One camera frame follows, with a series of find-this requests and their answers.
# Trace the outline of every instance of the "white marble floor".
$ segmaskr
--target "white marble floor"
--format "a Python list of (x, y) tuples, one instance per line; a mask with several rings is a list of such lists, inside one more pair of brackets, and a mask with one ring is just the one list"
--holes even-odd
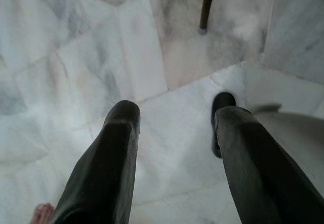
[(324, 119), (324, 0), (297, 1), (214, 0), (200, 36), (202, 0), (0, 0), (0, 223), (57, 204), (122, 99), (142, 115), (130, 223), (240, 223), (211, 103)]

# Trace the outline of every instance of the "metal chair leg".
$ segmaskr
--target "metal chair leg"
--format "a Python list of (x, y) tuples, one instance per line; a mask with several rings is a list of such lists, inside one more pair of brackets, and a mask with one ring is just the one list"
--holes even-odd
[(201, 16), (200, 16), (200, 25), (199, 25), (199, 33), (206, 34), (207, 32), (207, 22), (209, 17), (209, 11), (211, 9), (213, 0), (204, 0), (201, 9)]

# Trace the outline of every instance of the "chair leg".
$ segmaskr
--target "chair leg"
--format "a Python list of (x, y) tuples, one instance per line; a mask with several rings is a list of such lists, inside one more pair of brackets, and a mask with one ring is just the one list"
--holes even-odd
[(209, 11), (211, 9), (212, 0), (204, 0), (201, 9), (200, 16), (200, 25), (199, 25), (199, 33), (206, 34), (207, 32), (207, 22), (209, 17)]

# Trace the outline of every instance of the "black shoe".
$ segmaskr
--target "black shoe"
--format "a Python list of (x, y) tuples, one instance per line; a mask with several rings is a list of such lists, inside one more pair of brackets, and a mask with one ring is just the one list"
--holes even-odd
[(218, 158), (222, 158), (221, 149), (218, 145), (217, 134), (216, 134), (216, 125), (215, 125), (215, 112), (223, 107), (226, 106), (236, 106), (235, 98), (232, 94), (228, 92), (219, 93), (213, 101), (212, 106), (212, 116), (211, 116), (211, 123), (213, 126), (213, 143), (212, 143), (212, 151), (214, 155)]

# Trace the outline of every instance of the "bare foot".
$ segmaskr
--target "bare foot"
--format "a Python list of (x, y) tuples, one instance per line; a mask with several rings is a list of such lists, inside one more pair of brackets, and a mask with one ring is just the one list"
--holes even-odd
[(50, 204), (39, 204), (34, 210), (30, 224), (47, 224), (54, 212), (54, 207)]

